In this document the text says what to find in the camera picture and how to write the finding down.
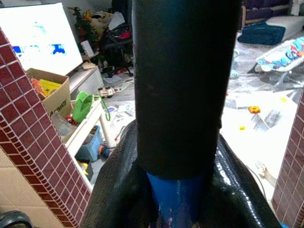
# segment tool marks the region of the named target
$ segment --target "cardboard box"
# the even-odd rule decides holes
[[[61,87],[42,101],[49,116],[58,111],[63,117],[71,113],[70,82],[67,76],[30,68],[27,70],[29,78],[45,79],[60,83]]]

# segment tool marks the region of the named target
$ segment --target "beige wall tile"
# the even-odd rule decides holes
[[[0,192],[14,205],[45,206],[17,168],[0,168]]]
[[[63,225],[47,207],[17,206],[17,208],[29,216],[34,226],[41,228],[63,228]]]
[[[12,161],[8,158],[6,153],[0,147],[0,168],[4,167],[15,167]]]
[[[11,201],[0,192],[0,205],[13,205]]]
[[[8,206],[8,205],[2,206],[2,205],[0,205],[0,214],[2,214],[4,212],[7,212],[7,211],[10,211],[10,210],[17,210],[17,208],[15,206]]]

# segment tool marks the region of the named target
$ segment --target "small box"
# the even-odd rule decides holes
[[[29,78],[44,79],[61,84],[61,87],[45,98],[42,103],[49,116],[58,111],[63,117],[71,113],[71,96],[69,78],[63,75],[53,74],[43,70],[30,68],[27,70]]]
[[[91,141],[87,144],[83,144],[75,155],[77,160],[90,160],[90,162],[95,162],[98,159],[98,150],[99,147],[104,144],[104,141],[101,137],[100,126],[96,125],[95,127],[97,127],[97,130]]]

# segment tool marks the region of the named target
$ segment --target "blue storage bin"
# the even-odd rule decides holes
[[[100,127],[97,125],[95,127],[97,127],[97,130],[92,140],[88,144],[84,144],[80,147],[75,156],[76,160],[90,160],[90,162],[95,162],[98,159],[98,149],[104,144],[104,141],[101,137]]]

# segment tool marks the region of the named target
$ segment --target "green toy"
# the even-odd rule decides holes
[[[76,97],[76,103],[73,111],[73,120],[81,123],[85,119],[86,115],[90,112],[95,98],[101,99],[101,105],[105,109],[105,117],[107,121],[110,121],[110,112],[103,99],[98,95],[87,94],[86,92],[80,92]]]

